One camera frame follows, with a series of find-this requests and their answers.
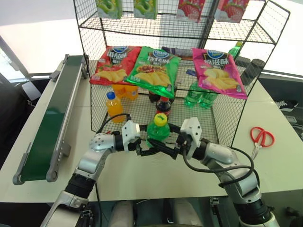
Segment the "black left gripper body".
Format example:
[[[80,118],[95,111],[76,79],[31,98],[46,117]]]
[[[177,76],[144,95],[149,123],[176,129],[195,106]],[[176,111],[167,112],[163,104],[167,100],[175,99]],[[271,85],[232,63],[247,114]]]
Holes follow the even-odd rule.
[[[140,154],[142,147],[141,147],[141,138],[135,137],[128,143],[128,150],[129,151],[135,151],[136,154]]]

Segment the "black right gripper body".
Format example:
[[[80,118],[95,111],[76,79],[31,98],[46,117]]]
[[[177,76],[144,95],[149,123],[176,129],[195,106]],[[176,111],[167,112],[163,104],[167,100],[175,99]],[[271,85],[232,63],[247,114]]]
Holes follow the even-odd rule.
[[[188,154],[192,143],[192,137],[186,133],[180,133],[176,140],[175,148],[177,149],[179,154],[183,154],[185,151],[185,155]]]

